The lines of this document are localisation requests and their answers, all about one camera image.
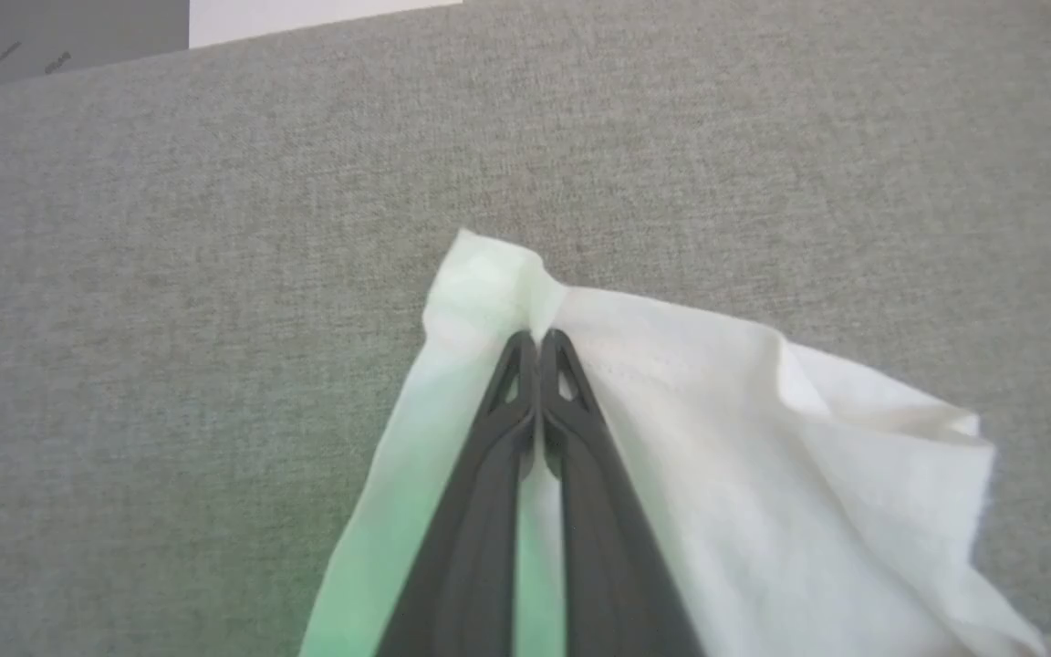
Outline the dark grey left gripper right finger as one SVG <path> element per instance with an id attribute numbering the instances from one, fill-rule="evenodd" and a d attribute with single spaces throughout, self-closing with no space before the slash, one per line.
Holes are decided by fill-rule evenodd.
<path id="1" fill-rule="evenodd" d="M 706 657 L 573 340 L 539 352 L 547 466 L 560 485 L 566 657 Z"/>

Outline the blue white sports garment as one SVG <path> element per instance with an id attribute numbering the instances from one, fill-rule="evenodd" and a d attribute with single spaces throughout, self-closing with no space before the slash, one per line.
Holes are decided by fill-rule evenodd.
<path id="1" fill-rule="evenodd" d="M 563 286 L 463 230 L 327 564 L 297 657 L 374 657 L 504 342 L 536 342 L 513 657 L 566 657 L 560 485 L 539 355 L 573 340 L 706 657 L 1051 657 L 972 562 L 995 446 L 977 416 L 772 326 Z"/>

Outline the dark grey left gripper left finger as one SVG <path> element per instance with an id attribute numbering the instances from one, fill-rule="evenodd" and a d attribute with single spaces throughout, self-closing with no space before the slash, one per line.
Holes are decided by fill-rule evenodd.
<path id="1" fill-rule="evenodd" d="M 374 657 L 513 657 L 520 483 L 538 412 L 536 342 L 504 342 Z"/>

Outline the white box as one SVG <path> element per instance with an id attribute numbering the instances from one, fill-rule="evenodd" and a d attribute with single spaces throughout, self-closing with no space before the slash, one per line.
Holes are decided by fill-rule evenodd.
<path id="1" fill-rule="evenodd" d="M 190 49 L 463 0 L 189 0 Z"/>

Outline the grey fabric sofa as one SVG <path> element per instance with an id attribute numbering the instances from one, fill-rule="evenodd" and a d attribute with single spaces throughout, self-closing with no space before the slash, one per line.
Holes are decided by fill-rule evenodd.
<path id="1" fill-rule="evenodd" d="M 460 228 L 978 411 L 1051 633 L 1051 0 L 485 0 L 0 87 L 0 657 L 287 657 Z"/>

